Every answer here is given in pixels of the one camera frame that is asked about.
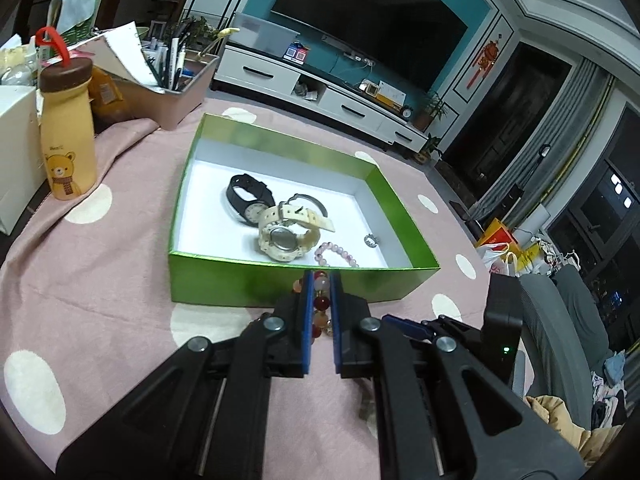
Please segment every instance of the drawer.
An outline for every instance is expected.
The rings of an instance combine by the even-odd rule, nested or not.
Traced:
[[[386,117],[383,118],[382,124],[380,124],[378,128],[378,133],[380,137],[385,137],[385,139],[388,139],[390,142],[402,144],[414,152],[419,152],[424,146],[424,143],[427,142],[427,139],[419,133]]]
[[[218,74],[268,88],[279,94],[291,95],[300,74],[266,59],[249,56],[235,50],[225,50]]]
[[[375,132],[383,119],[382,115],[372,108],[331,89],[324,92],[318,106],[335,119],[370,132]]]

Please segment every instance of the bear illustration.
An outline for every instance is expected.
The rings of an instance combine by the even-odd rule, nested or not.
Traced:
[[[51,178],[51,192],[57,198],[80,196],[80,188],[73,180],[75,152],[66,155],[49,155],[47,171]]]

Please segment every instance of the teal wall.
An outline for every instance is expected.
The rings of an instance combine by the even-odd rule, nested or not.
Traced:
[[[305,46],[311,48],[306,58],[306,63],[324,71],[331,73],[350,84],[357,84],[364,78],[378,82],[381,79],[407,94],[405,103],[417,105],[424,92],[416,88],[413,84],[405,81],[395,72],[386,69],[385,66],[377,64],[369,75],[370,67],[359,68],[362,63],[357,63],[343,56],[342,52],[322,41],[322,34],[315,29],[305,27],[298,22],[288,20],[271,12],[271,8],[276,0],[248,0],[244,13],[256,16],[284,27],[300,32],[298,40]],[[468,27],[462,40],[453,51],[440,75],[433,83],[433,89],[444,81],[449,72],[453,69],[466,46],[469,44],[476,31],[482,24],[485,16],[489,12],[489,5],[485,0],[441,0],[462,20]]]

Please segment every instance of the tv stand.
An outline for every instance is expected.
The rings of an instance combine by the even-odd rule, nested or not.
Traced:
[[[242,45],[227,44],[214,79],[313,111],[389,146],[398,144],[419,152],[427,141],[426,134],[336,78]],[[307,100],[296,95],[294,87],[299,81],[318,92],[318,98]]]

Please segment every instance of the red bottle strap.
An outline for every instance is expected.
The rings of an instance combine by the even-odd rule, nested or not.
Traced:
[[[49,35],[51,41],[46,41],[44,39],[45,34]],[[53,47],[53,49],[60,54],[60,57],[62,58],[62,66],[68,66],[71,62],[71,56],[69,56],[69,50],[66,48],[65,40],[62,39],[62,36],[60,36],[57,30],[53,27],[42,27],[38,32],[36,32],[36,45]]]

